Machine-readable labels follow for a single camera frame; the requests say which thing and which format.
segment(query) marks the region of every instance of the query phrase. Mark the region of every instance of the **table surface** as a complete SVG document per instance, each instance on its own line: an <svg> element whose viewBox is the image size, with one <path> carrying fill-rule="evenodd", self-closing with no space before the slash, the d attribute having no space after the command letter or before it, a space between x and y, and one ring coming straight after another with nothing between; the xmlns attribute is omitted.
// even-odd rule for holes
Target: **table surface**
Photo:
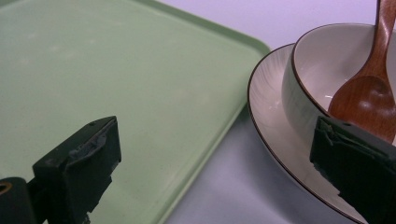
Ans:
<svg viewBox="0 0 396 224"><path fill-rule="evenodd" d="M374 0L162 2L256 37L271 49L295 43L325 24L374 24L376 8ZM265 148L245 108L167 223L352 222L288 177Z"/></svg>

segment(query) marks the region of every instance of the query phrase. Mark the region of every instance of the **plate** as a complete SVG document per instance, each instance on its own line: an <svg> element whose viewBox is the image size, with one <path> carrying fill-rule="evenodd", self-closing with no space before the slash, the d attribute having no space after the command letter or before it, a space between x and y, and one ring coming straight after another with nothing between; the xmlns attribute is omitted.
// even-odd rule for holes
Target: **plate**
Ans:
<svg viewBox="0 0 396 224"><path fill-rule="evenodd" d="M345 217L365 223L365 219L339 197L339 191L315 169L309 161L310 148L286 118L281 87L293 47L291 44L272 51L253 70L247 99L254 125L271 154L300 187Z"/></svg>

